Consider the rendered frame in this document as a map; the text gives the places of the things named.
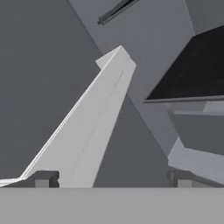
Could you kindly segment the grey fridge door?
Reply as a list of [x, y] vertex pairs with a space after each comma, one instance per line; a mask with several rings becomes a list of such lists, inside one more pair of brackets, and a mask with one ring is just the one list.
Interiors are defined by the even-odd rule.
[[185, 0], [138, 0], [105, 25], [98, 18], [122, 0], [69, 1], [102, 53], [123, 46], [135, 61], [129, 98], [169, 155], [177, 134], [166, 106], [144, 100], [193, 36]]

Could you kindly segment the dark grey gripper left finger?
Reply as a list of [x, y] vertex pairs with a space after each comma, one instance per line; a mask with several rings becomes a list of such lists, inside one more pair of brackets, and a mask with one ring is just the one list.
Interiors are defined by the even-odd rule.
[[16, 188], [59, 188], [60, 172], [59, 171], [36, 171], [29, 178], [20, 180], [6, 187]]

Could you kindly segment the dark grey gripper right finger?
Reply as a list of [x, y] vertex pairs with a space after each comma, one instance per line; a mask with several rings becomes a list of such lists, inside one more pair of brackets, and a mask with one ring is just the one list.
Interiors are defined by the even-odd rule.
[[194, 175], [190, 171], [168, 171], [169, 185], [175, 188], [222, 188], [222, 184]]

